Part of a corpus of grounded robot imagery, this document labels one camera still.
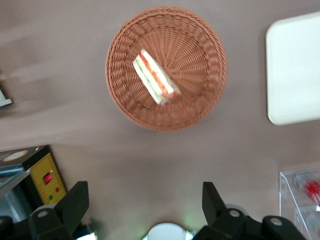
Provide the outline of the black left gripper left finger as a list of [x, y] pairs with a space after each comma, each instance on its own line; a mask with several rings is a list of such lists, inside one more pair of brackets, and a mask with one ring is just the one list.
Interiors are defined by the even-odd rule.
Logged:
[[42, 206], [28, 218], [33, 240], [72, 240], [89, 208], [87, 181], [77, 182], [53, 207]]

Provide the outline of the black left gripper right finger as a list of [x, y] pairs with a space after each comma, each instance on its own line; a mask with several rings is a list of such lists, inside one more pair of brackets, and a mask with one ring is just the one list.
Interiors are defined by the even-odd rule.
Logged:
[[237, 208], [227, 207], [212, 182], [202, 185], [202, 210], [207, 222], [195, 240], [249, 240], [247, 217]]

